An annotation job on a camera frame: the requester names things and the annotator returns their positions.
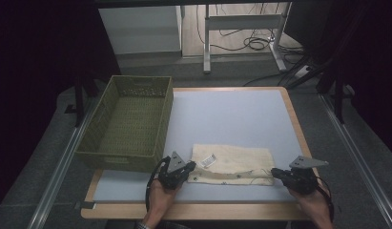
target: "power strip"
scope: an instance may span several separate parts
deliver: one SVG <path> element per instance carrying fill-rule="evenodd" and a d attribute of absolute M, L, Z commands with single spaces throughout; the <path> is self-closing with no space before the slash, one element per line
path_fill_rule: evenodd
<path fill-rule="evenodd" d="M 305 65 L 295 74 L 295 77 L 296 78 L 301 78 L 304 75 L 308 74 L 312 70 L 313 70 L 312 67 L 310 67 L 308 65 Z"/>

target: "beige cloth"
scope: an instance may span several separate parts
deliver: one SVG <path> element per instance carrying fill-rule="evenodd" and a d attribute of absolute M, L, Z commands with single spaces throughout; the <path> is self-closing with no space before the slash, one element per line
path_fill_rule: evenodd
<path fill-rule="evenodd" d="M 268 149 L 195 144 L 192 161 L 196 163 L 196 168 L 190 173 L 189 182 L 242 185 L 274 183 L 271 169 L 275 165 Z"/>

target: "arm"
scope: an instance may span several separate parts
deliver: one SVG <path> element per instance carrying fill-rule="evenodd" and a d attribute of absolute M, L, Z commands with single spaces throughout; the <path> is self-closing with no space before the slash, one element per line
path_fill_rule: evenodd
<path fill-rule="evenodd" d="M 149 196 L 150 208 L 142 223 L 150 229 L 156 228 L 163 216 L 173 205 L 175 195 L 180 187 L 175 190 L 164 189 L 159 180 L 155 179 L 151 185 Z"/>
<path fill-rule="evenodd" d="M 329 207 L 323 195 L 315 191 L 310 195 L 303 196 L 293 190 L 288 190 L 294 196 L 301 210 L 308 216 L 319 229 L 333 229 L 329 216 Z"/>

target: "green wicker basket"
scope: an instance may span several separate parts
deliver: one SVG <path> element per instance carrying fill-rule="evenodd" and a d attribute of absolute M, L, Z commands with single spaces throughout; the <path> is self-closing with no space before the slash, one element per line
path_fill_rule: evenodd
<path fill-rule="evenodd" d="M 171 77 L 115 75 L 76 148 L 91 168 L 151 172 L 163 157 Z"/>

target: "floor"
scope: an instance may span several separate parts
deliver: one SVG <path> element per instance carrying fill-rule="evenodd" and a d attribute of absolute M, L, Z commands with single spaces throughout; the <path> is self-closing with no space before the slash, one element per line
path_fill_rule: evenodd
<path fill-rule="evenodd" d="M 173 77 L 175 87 L 271 87 L 295 80 L 292 74 L 279 75 L 273 57 L 264 52 L 214 56 L 212 72 L 208 75 L 202 72 L 202 58 L 197 53 L 185 58 L 168 53 L 138 55 L 134 59 L 130 55 L 118 56 L 118 61 L 123 74 L 169 75 Z M 291 69 L 292 64 L 287 63 L 287 67 Z M 319 172 L 332 190 L 336 228 L 392 228 L 380 210 L 376 194 L 371 192 L 366 177 L 361 173 L 360 165 L 333 124 L 328 108 L 320 94 L 316 93 L 317 82 L 318 79 L 313 78 L 288 93 L 312 156 L 330 163 L 328 167 L 319 168 Z M 100 89 L 105 87 L 104 82 L 97 81 L 97 85 Z M 332 101 L 331 94 L 324 96 Z M 28 227 L 72 136 L 75 116 L 65 114 L 65 110 L 73 103 L 73 88 L 58 96 L 57 111 L 51 124 L 0 206 L 0 228 Z M 348 98 L 343 103 L 343 117 L 343 127 L 354 139 L 361 157 L 392 205 L 392 154 L 356 113 Z M 104 219 L 83 219 L 80 216 L 79 203 L 86 195 L 92 175 L 92 169 L 79 159 L 72 159 L 42 228 L 112 228 Z"/>

